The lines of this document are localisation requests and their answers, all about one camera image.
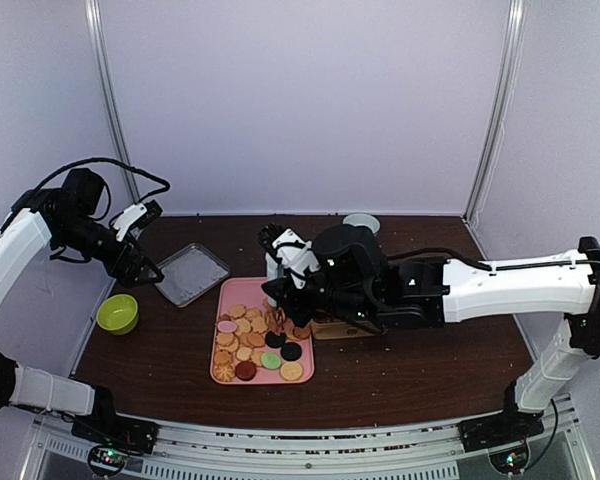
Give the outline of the aluminium corner post right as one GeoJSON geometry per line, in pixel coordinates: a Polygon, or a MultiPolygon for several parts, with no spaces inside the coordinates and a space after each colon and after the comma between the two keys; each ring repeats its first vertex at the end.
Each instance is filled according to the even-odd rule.
{"type": "Polygon", "coordinates": [[[476,228],[479,222],[479,215],[486,202],[504,139],[506,112],[514,96],[519,68],[526,7],[527,2],[523,0],[509,2],[501,62],[491,114],[478,168],[464,213],[464,220],[471,228],[476,228]]]}

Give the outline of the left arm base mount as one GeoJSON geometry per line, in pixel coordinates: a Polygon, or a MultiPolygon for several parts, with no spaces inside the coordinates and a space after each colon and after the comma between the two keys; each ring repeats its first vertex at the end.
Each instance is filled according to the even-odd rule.
{"type": "Polygon", "coordinates": [[[66,414],[74,437],[104,444],[131,454],[149,455],[156,444],[159,426],[155,422],[115,414],[110,419],[66,414]]]}

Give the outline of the black sandwich cookie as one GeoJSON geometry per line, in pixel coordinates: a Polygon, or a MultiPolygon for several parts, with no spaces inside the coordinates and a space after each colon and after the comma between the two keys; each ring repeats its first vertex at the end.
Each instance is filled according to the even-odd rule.
{"type": "Polygon", "coordinates": [[[287,342],[280,348],[280,356],[285,361],[297,361],[302,357],[302,347],[296,342],[287,342]]]}
{"type": "Polygon", "coordinates": [[[287,336],[284,332],[276,334],[275,332],[269,331],[265,335],[265,343],[269,348],[279,349],[287,341],[287,336]]]}

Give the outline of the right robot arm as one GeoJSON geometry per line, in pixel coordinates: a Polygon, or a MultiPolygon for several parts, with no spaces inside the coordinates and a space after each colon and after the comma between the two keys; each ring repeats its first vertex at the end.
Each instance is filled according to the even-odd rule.
{"type": "Polygon", "coordinates": [[[263,291],[298,327],[319,313],[373,334],[494,315],[562,314],[552,342],[494,417],[499,440],[515,440],[585,361],[600,357],[600,246],[592,237],[563,253],[505,261],[440,247],[386,256],[369,228],[347,224],[313,240],[270,224],[258,241],[268,268],[263,291]]]}

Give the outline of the aluminium corner post left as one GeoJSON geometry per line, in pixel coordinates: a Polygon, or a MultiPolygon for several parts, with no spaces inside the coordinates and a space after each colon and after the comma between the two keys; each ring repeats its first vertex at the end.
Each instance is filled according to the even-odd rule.
{"type": "Polygon", "coordinates": [[[122,163],[131,166],[109,66],[101,5],[98,0],[85,0],[84,8],[114,151],[122,163]]]}

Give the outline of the green bowl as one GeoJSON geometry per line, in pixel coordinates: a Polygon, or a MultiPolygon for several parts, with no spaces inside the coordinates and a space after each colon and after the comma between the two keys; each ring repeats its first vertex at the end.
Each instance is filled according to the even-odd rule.
{"type": "Polygon", "coordinates": [[[97,325],[112,335],[126,335],[139,321],[139,306],[129,294],[117,294],[105,300],[96,314],[97,325]]]}

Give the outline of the silver metal tin lid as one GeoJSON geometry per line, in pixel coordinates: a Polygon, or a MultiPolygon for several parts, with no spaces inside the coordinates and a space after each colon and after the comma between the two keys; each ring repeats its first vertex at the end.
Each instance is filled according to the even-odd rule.
{"type": "Polygon", "coordinates": [[[225,262],[198,243],[184,247],[158,267],[164,279],[155,287],[178,308],[188,306],[231,274],[225,262]]]}

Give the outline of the yellow round cookie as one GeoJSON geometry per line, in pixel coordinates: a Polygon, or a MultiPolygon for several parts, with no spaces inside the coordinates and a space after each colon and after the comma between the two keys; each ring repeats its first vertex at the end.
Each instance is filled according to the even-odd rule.
{"type": "Polygon", "coordinates": [[[285,381],[296,381],[303,377],[303,366],[296,361],[286,362],[279,369],[281,378],[285,381]]]}

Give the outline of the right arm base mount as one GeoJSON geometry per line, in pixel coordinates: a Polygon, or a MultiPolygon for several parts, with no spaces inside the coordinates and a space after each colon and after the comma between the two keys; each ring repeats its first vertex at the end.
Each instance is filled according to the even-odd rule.
{"type": "Polygon", "coordinates": [[[520,442],[544,432],[542,414],[500,412],[458,424],[465,452],[520,442]]]}

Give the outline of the swirl butter cookie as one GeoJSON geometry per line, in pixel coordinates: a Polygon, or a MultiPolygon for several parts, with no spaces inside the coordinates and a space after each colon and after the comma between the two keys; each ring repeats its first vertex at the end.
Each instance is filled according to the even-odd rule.
{"type": "Polygon", "coordinates": [[[235,367],[231,363],[215,365],[212,373],[214,379],[220,383],[231,383],[235,379],[235,367]]]}

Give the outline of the green round cookie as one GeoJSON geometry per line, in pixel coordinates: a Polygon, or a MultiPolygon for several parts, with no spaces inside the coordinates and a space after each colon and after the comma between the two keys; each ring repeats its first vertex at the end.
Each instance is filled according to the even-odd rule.
{"type": "Polygon", "coordinates": [[[282,365],[282,359],[276,353],[265,352],[261,356],[261,363],[262,363],[262,366],[265,369],[268,369],[268,370],[277,370],[282,365]]]}

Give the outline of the gold cookie tin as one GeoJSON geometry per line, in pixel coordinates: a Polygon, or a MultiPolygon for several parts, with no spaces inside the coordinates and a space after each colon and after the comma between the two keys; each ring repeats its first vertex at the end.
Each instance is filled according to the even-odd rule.
{"type": "Polygon", "coordinates": [[[329,315],[318,312],[310,322],[312,335],[316,340],[341,340],[374,336],[375,327],[368,321],[362,321],[364,328],[329,315]]]}

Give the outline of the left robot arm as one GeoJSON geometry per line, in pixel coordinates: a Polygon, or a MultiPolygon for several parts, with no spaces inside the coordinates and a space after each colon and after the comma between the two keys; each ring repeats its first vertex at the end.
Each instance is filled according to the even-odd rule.
{"type": "MultiPolygon", "coordinates": [[[[32,299],[40,293],[42,299],[34,303],[34,316],[40,319],[52,294],[65,290],[51,277],[53,261],[85,265],[96,260],[126,288],[161,282],[163,273],[136,236],[160,217],[155,197],[169,188],[167,180],[143,169],[93,157],[58,168],[25,191],[0,226],[0,313],[25,310],[23,301],[5,306],[16,294],[32,299]],[[112,194],[92,170],[94,164],[119,167],[157,187],[116,215],[98,214],[100,201],[112,194]]],[[[7,406],[83,416],[86,429],[103,444],[117,442],[124,433],[105,388],[27,366],[0,351],[0,409],[7,406]]]]}

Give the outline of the pale blue ceramic bowl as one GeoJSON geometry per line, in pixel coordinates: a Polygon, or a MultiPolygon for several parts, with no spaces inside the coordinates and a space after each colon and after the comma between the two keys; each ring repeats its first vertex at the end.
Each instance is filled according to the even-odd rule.
{"type": "Polygon", "coordinates": [[[342,223],[353,227],[366,227],[373,235],[377,235],[381,228],[380,221],[368,213],[351,213],[344,217],[342,223]]]}

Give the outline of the pink round cookie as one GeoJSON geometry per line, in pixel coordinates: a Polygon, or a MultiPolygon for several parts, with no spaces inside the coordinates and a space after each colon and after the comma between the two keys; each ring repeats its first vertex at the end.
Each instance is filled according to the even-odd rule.
{"type": "Polygon", "coordinates": [[[237,329],[237,324],[231,320],[222,320],[217,323],[217,330],[220,333],[234,333],[237,329]]]}

